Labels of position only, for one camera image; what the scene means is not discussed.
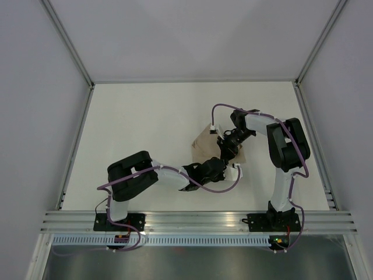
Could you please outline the beige cloth napkin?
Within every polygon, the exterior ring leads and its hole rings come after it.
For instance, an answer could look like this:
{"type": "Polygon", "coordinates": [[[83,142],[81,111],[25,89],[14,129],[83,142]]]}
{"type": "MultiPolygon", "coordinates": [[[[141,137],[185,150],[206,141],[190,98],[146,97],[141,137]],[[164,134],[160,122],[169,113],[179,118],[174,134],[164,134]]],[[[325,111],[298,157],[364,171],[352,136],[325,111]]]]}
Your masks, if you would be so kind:
{"type": "Polygon", "coordinates": [[[221,129],[221,134],[210,134],[209,133],[210,125],[208,125],[193,141],[191,145],[192,160],[197,163],[204,163],[205,161],[211,159],[212,157],[217,157],[220,159],[220,148],[217,144],[217,137],[223,137],[224,134],[230,134],[235,132],[238,134],[238,140],[240,142],[238,155],[232,159],[228,160],[228,164],[233,163],[245,163],[246,158],[244,154],[244,149],[242,143],[254,133],[249,129],[240,129],[235,127],[231,130],[221,129]]]}

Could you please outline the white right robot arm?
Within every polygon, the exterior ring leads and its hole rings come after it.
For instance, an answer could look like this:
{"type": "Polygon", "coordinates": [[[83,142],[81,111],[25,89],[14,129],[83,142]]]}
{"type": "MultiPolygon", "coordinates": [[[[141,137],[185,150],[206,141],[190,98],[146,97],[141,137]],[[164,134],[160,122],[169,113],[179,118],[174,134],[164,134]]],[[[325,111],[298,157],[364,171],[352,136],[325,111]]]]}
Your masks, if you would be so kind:
{"type": "Polygon", "coordinates": [[[238,155],[239,146],[250,136],[267,137],[269,156],[276,168],[275,186],[265,213],[247,215],[243,222],[250,232],[299,232],[301,224],[293,202],[292,192],[296,176],[307,178],[305,161],[311,151],[302,125],[297,118],[284,121],[258,110],[235,109],[230,116],[235,128],[219,137],[220,157],[232,160],[238,155]]]}

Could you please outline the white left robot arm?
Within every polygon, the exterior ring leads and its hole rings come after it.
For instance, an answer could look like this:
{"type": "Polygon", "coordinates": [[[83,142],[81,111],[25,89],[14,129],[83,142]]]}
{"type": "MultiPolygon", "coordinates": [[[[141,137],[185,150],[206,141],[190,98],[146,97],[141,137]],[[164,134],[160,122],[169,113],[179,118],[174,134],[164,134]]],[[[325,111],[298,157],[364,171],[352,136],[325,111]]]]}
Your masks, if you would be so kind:
{"type": "Polygon", "coordinates": [[[115,231],[126,227],[129,201],[150,187],[176,187],[196,191],[208,183],[224,180],[228,161],[212,157],[204,163],[166,167],[140,151],[107,167],[111,194],[107,225],[115,231]]]}

